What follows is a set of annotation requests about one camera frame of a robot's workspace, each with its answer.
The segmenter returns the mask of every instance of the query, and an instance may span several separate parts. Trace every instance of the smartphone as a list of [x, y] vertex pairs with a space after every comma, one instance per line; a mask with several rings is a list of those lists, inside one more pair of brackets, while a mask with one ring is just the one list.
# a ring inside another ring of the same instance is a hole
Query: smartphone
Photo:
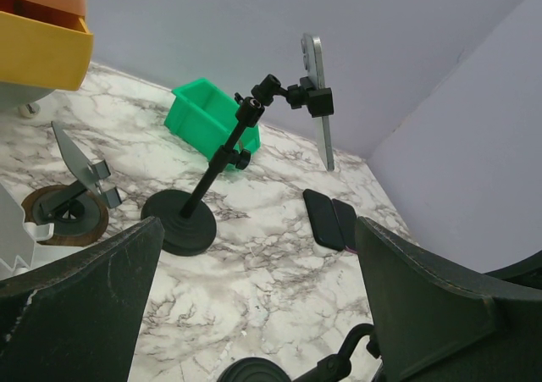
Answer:
[[345, 242], [331, 199], [311, 189], [303, 191], [303, 199], [316, 243], [336, 251], [344, 250]]
[[[322, 42], [317, 36], [304, 33], [301, 39], [301, 49], [303, 51], [303, 63], [307, 76], [319, 88], [325, 88], [324, 64], [322, 61]], [[331, 146], [331, 131], [329, 129], [329, 116], [314, 118], [316, 125], [316, 143], [318, 153], [324, 162], [328, 171], [335, 170], [335, 161], [333, 159], [333, 147]]]

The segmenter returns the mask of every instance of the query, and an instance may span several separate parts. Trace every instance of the green plastic bin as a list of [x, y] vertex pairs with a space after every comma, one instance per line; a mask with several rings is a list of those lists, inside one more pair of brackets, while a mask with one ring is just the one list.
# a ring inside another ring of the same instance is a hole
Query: green plastic bin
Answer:
[[[209, 160], [237, 124], [237, 102], [207, 79], [177, 87], [173, 93], [176, 98], [164, 124]], [[240, 145], [251, 153], [260, 147], [257, 126], [245, 130], [235, 148], [240, 150]]]

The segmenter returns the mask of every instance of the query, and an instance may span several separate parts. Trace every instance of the white marble floor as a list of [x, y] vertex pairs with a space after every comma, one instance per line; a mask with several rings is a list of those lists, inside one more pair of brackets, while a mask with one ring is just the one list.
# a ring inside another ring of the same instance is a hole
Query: white marble floor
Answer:
[[[41, 100], [36, 119], [0, 113], [0, 180], [20, 201], [72, 180], [54, 119], [90, 159], [107, 159], [124, 198], [110, 212], [107, 235], [125, 229], [151, 194], [189, 191], [207, 166], [163, 126], [172, 101], [161, 87], [93, 65], [78, 92]], [[406, 235], [401, 218], [360, 158], [337, 152], [329, 173], [313, 142], [265, 125], [260, 135], [251, 165], [222, 174], [205, 197], [218, 221], [213, 246], [197, 257], [162, 252], [131, 382], [215, 381], [246, 356], [270, 358], [293, 378], [370, 321], [357, 258], [315, 244], [301, 192], [337, 197]], [[379, 365], [361, 347], [353, 362], [350, 381], [370, 380]]]

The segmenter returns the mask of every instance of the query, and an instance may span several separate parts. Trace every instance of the black base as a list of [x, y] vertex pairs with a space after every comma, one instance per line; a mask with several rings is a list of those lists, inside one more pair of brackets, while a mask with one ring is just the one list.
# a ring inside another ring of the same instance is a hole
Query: black base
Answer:
[[217, 382], [291, 382], [291, 379], [279, 365], [251, 357], [229, 365]]
[[141, 210], [141, 219], [157, 217], [165, 231], [163, 249], [181, 257], [204, 253], [217, 235], [217, 223], [204, 202], [199, 202], [189, 219], [180, 216], [190, 193], [181, 190], [159, 191], [149, 197]]

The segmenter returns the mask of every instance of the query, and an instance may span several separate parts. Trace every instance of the metal holder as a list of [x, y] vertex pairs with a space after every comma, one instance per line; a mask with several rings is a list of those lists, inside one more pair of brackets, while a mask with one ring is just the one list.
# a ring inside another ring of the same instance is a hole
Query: metal holder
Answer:
[[108, 226], [108, 208], [122, 203], [116, 187], [104, 190], [100, 183], [111, 175], [105, 161], [91, 163], [52, 122], [60, 153], [76, 180], [70, 185], [51, 185], [31, 193], [22, 203], [26, 219], [37, 224], [54, 224], [49, 245], [87, 246], [97, 241]]

